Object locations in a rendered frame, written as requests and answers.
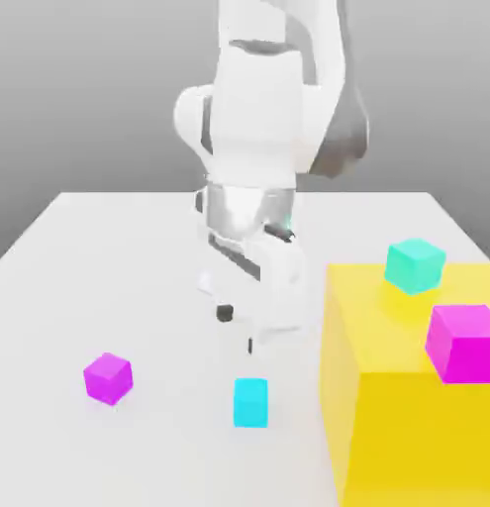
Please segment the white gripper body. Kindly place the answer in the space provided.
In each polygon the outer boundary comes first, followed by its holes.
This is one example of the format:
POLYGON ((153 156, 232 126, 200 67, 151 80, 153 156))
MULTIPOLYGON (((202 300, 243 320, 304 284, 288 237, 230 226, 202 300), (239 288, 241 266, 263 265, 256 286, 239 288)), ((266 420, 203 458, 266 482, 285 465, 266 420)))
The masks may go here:
POLYGON ((218 311, 232 307, 251 338, 266 344, 305 327, 305 259, 292 232, 260 231, 242 242, 209 232, 204 247, 198 288, 218 311))

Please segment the small cyan cube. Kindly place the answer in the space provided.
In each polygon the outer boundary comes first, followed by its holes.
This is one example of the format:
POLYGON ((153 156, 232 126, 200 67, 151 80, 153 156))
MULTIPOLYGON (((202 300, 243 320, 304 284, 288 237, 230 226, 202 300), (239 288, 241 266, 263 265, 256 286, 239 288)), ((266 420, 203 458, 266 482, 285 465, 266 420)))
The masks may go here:
POLYGON ((234 384, 233 420, 236 427, 268 426, 268 381, 263 378, 237 378, 234 384))

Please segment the small purple cube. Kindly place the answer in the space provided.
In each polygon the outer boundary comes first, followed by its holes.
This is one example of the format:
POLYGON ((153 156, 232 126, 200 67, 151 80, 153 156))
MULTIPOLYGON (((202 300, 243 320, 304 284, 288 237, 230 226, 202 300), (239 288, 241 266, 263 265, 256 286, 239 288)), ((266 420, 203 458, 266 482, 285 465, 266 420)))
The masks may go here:
POLYGON ((116 405, 134 386, 131 363, 103 353, 83 370, 87 394, 110 406, 116 405))

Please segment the small teal cube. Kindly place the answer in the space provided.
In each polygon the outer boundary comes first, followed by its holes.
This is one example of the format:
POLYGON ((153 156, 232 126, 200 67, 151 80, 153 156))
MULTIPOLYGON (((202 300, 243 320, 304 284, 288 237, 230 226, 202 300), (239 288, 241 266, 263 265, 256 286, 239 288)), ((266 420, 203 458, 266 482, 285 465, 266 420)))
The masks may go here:
POLYGON ((440 286, 446 262, 444 250, 422 239, 409 239, 388 248, 384 278, 408 295, 440 286))

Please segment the small magenta cube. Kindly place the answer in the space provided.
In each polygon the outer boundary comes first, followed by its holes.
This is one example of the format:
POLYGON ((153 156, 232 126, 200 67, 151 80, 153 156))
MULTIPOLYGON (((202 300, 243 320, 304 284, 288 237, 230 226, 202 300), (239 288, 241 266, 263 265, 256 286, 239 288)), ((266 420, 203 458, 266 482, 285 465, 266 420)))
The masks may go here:
POLYGON ((490 308, 433 307, 425 350, 445 384, 490 384, 490 308))

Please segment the large yellow box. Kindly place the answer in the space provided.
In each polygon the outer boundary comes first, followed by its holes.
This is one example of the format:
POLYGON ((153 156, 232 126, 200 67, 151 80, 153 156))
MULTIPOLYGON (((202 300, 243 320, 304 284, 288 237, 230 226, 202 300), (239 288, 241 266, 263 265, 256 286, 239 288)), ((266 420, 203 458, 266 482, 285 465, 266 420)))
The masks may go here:
POLYGON ((490 308, 490 263, 450 263, 404 294, 380 264, 326 271, 320 400, 340 507, 490 507, 490 384, 444 383, 437 305, 490 308))

